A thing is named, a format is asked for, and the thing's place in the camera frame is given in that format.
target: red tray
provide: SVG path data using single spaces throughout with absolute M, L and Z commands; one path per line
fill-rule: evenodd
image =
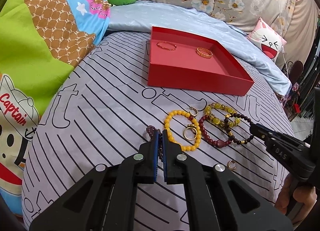
M 177 49 L 161 49 L 157 46 L 159 41 L 173 43 Z M 199 56 L 198 47 L 210 50 L 213 56 L 210 59 Z M 149 86 L 244 96 L 254 83 L 219 42 L 196 34 L 153 26 L 149 58 Z

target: human hand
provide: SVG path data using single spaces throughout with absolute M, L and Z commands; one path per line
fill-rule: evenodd
M 284 185 L 279 193 L 279 196 L 275 203 L 275 208 L 277 208 L 281 213 L 287 213 L 287 207 L 290 200 L 289 190 L 292 183 L 293 177 L 288 174 L 284 180 Z M 300 186 L 293 192 L 293 198 L 300 203 L 303 203 L 301 210 L 292 220 L 294 225 L 299 224 L 306 216 L 309 214 L 313 206 L 317 201 L 316 188 L 310 186 Z

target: pink pillow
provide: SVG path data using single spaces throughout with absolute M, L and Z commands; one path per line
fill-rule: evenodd
M 247 39 L 262 50 L 273 62 L 276 62 L 281 47 L 287 43 L 261 17 L 252 33 L 247 36 Z

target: colorful blanket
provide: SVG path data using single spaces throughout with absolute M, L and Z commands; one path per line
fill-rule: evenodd
M 101 41 L 109 13 L 107 0 L 8 0 L 0 13 L 0 193 L 17 215 L 39 120 Z

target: gold ring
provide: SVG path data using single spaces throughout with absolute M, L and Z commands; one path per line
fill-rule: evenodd
M 235 166 L 234 166 L 234 167 L 231 167 L 231 166 L 230 166 L 230 163 L 235 164 L 236 161 L 235 161 L 235 160 L 231 160 L 231 161 L 228 161 L 228 163 L 227 163 L 227 168 L 228 168 L 229 170 L 235 170 L 236 167 L 235 167 Z
M 166 47 L 163 47 L 161 46 L 160 44 L 169 44 L 169 45 L 172 45 L 174 47 L 174 49 L 170 49 L 170 48 L 166 48 Z M 177 46 L 174 45 L 173 43 L 169 43 L 169 42 L 164 42 L 164 41 L 160 41 L 157 43 L 157 46 L 160 47 L 161 49 L 164 49 L 164 50 L 168 50 L 168 51 L 175 51 Z
M 198 115 L 198 110 L 197 110 L 196 108 L 194 108 L 194 107 L 189 107 L 188 109 L 193 110 L 193 111 L 196 112 L 195 114 L 193 114 L 193 113 L 191 113 L 191 112 L 189 111 L 190 115 L 192 115 L 192 116 L 194 116 L 194 117 L 196 117 L 196 116 Z
M 196 53 L 198 55 L 200 55 L 201 57 L 204 57 L 207 59 L 210 59 L 213 55 L 211 51 L 209 51 L 208 49 L 205 49 L 205 48 L 197 48 Z
M 193 134 L 195 135 L 194 138 L 190 139 L 190 138 L 186 137 L 186 130 L 188 130 L 188 129 L 191 129 L 191 131 L 192 131 L 192 130 L 195 130 L 195 133 L 193 133 Z M 193 141 L 193 140 L 195 140 L 196 137 L 197 137 L 197 131 L 196 131 L 196 129 L 195 129 L 194 127 L 188 126 L 188 127 L 186 127 L 186 128 L 183 130 L 183 136 L 184 136 L 185 139 L 187 139 L 187 140 L 189 140 L 189 141 Z

